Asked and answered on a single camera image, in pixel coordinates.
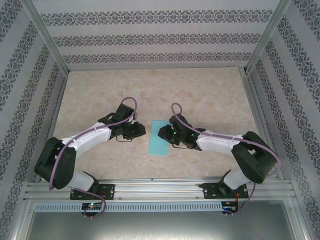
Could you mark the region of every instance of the teal cloth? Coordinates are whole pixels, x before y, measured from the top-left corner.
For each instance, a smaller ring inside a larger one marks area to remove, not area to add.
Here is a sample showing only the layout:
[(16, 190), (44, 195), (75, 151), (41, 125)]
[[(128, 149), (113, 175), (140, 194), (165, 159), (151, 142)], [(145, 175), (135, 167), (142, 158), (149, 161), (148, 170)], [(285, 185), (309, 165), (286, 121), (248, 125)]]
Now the teal cloth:
[(149, 154), (168, 156), (169, 143), (158, 136), (159, 129), (168, 124), (170, 125), (170, 122), (168, 121), (152, 121), (148, 151)]

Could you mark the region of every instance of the marble floor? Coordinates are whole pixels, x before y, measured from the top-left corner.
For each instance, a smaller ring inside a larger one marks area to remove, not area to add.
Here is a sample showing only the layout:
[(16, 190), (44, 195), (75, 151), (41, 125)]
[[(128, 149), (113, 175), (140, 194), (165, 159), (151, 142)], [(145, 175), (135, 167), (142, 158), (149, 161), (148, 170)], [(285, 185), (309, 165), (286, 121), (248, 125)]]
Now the marble floor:
[[(195, 128), (242, 135), (257, 132), (237, 67), (72, 71), (67, 80), (54, 136), (75, 135), (114, 112), (125, 97), (138, 102), (137, 121), (146, 135), (131, 143), (112, 139), (88, 150), (76, 169), (98, 179), (222, 176), (237, 166), (233, 156), (175, 149), (148, 154), (152, 120), (168, 121), (178, 102)], [(131, 100), (126, 102), (134, 106)]]

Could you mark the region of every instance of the enclosure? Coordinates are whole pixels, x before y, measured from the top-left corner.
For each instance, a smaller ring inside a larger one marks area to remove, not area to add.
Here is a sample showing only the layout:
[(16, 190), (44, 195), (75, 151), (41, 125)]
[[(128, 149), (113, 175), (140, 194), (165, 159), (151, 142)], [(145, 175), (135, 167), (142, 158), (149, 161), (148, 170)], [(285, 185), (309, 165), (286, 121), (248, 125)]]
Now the enclosure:
[[(0, 239), (320, 239), (319, 0), (0, 6)], [(77, 159), (115, 185), (106, 213), (84, 219), (84, 201), (49, 191), (35, 164), (49, 138), (84, 131), (125, 97), (146, 134)], [(173, 102), (195, 128), (253, 131), (279, 156), (281, 171), (241, 214), (225, 218), (198, 187), (236, 167), (232, 156), (150, 154), (152, 123), (168, 121)]]

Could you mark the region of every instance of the patterned wallpaper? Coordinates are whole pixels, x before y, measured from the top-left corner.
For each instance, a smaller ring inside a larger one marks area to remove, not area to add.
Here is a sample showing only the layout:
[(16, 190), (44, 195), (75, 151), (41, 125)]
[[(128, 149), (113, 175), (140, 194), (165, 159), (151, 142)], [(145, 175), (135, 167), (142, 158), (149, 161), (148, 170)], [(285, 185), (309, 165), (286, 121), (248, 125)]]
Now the patterned wallpaper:
[(18, 0), (0, 0), (0, 240), (49, 135), (65, 78)]
[(35, 0), (68, 67), (244, 67), (279, 0)]
[(319, 0), (292, 1), (251, 72), (312, 239), (320, 239), (319, 19)]

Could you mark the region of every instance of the ventilation grille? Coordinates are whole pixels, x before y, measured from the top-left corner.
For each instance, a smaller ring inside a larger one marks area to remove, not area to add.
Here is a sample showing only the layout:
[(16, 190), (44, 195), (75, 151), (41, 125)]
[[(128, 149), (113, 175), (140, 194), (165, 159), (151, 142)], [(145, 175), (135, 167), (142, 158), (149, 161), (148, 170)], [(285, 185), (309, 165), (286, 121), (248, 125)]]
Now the ventilation grille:
[[(82, 203), (37, 203), (34, 211), (36, 213), (76, 213), (81, 210)], [(141, 212), (205, 212), (222, 211), (220, 201), (208, 202), (107, 202), (107, 212), (110, 213), (141, 213)], [(88, 210), (88, 212), (99, 212), (99, 210)]]

